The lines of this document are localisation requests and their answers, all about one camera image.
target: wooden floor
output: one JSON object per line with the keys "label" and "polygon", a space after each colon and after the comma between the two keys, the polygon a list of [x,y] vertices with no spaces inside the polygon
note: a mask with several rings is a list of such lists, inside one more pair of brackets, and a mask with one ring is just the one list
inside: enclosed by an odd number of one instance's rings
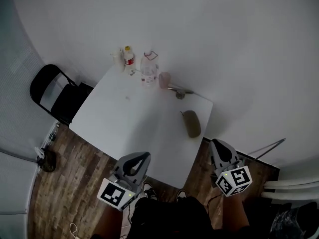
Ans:
{"label": "wooden floor", "polygon": [[[211,186],[212,166],[207,148],[208,142],[203,140],[184,187],[189,196],[196,197],[204,206],[210,198],[221,194]],[[63,125],[51,149],[57,154],[57,167],[53,173],[40,172],[36,178],[28,216],[28,238],[72,238],[70,223],[78,226],[79,238],[90,238],[105,207],[96,198],[98,190],[116,161]],[[278,178],[278,169],[249,159],[246,164],[253,183],[242,194],[244,199],[251,199],[260,195],[265,181]],[[175,201],[179,189],[152,178],[147,181],[152,183],[160,201]],[[215,229],[222,227],[222,201],[218,197],[210,204]]]}

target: plastic bottle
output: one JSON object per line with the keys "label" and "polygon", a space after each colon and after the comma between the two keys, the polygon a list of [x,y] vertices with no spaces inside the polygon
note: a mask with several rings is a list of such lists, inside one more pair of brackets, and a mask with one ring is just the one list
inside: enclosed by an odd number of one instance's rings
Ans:
{"label": "plastic bottle", "polygon": [[135,56],[130,46],[124,48],[124,63],[125,69],[129,75],[135,74]]}
{"label": "plastic bottle", "polygon": [[117,48],[112,54],[114,65],[123,72],[125,70],[124,59],[122,55],[122,50]]}
{"label": "plastic bottle", "polygon": [[56,135],[58,134],[59,127],[60,127],[60,125],[58,123],[56,123],[53,132],[50,134],[48,140],[46,141],[46,144],[44,146],[45,149],[50,147],[53,144],[53,142],[55,141]]}
{"label": "plastic bottle", "polygon": [[158,55],[153,51],[144,53],[141,60],[141,74],[142,84],[145,87],[151,87],[155,84],[157,78],[157,57]]}

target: black folding chair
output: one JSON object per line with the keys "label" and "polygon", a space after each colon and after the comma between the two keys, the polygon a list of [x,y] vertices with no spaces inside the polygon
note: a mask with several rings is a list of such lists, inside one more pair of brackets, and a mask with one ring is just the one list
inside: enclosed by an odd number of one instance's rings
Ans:
{"label": "black folding chair", "polygon": [[[68,80],[69,84],[65,85],[54,102],[51,111],[49,111],[40,104],[40,101],[46,88],[58,74],[62,74]],[[75,114],[87,98],[87,93],[82,91],[74,81],[67,77],[66,74],[55,65],[46,65],[42,67],[31,83],[30,95],[37,105],[67,126],[72,122]]]}

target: white table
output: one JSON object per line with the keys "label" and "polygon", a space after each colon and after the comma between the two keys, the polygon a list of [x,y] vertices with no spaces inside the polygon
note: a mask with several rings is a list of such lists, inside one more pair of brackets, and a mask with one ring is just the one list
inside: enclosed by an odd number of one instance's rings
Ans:
{"label": "white table", "polygon": [[[182,188],[199,150],[213,103],[195,94],[183,100],[158,86],[146,89],[137,72],[112,67],[75,115],[70,129],[107,155],[119,159],[148,151],[147,175]],[[181,112],[194,110],[201,135],[189,138]]]}

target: shoe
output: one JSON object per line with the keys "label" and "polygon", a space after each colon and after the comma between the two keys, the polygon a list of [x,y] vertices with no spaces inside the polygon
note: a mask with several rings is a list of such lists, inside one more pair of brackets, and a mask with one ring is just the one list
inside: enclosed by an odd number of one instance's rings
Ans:
{"label": "shoe", "polygon": [[176,201],[178,202],[178,201],[180,201],[181,199],[186,198],[186,197],[187,197],[187,195],[186,195],[185,190],[181,189],[181,190],[179,191],[179,193],[177,194],[177,196],[176,196]]}
{"label": "shoe", "polygon": [[156,193],[155,193],[155,191],[150,183],[148,183],[148,182],[143,183],[143,191],[144,191],[144,194],[147,198],[158,200],[158,196],[156,195]]}

